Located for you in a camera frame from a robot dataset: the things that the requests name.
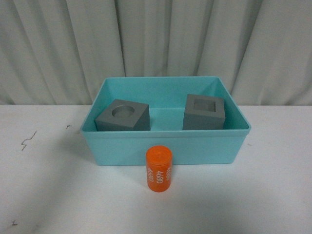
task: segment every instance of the block with square hole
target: block with square hole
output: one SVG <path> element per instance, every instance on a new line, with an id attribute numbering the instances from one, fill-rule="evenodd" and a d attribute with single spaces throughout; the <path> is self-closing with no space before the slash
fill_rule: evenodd
<path id="1" fill-rule="evenodd" d="M 223 98 L 187 95 L 183 130 L 223 129 L 224 120 Z"/>

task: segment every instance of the block with circular hole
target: block with circular hole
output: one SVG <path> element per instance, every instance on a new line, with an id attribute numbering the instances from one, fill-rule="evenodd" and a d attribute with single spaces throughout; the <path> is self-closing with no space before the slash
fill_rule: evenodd
<path id="1" fill-rule="evenodd" d="M 149 105 L 115 99 L 96 118 L 96 126 L 98 131 L 149 131 Z"/>

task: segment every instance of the circular hole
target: circular hole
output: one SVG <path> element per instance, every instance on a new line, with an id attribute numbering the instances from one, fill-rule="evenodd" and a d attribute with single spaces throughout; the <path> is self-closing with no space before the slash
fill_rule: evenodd
<path id="1" fill-rule="evenodd" d="M 112 115 L 117 118 L 127 118 L 135 112 L 131 106 L 121 105 L 113 109 Z"/>

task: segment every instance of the square hole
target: square hole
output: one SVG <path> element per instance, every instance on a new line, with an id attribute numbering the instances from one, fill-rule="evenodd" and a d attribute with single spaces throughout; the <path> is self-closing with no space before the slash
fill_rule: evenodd
<path id="1" fill-rule="evenodd" d="M 194 100 L 194 109 L 215 112 L 215 101 L 196 98 Z"/>

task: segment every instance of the white table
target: white table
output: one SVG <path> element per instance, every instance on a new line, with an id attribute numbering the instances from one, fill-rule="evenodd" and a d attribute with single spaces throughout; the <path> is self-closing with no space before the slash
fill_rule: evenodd
<path id="1" fill-rule="evenodd" d="M 1 234 L 312 233 L 312 107 L 241 106 L 234 163 L 174 166 L 163 193 L 144 166 L 95 164 L 89 109 L 0 106 Z"/>

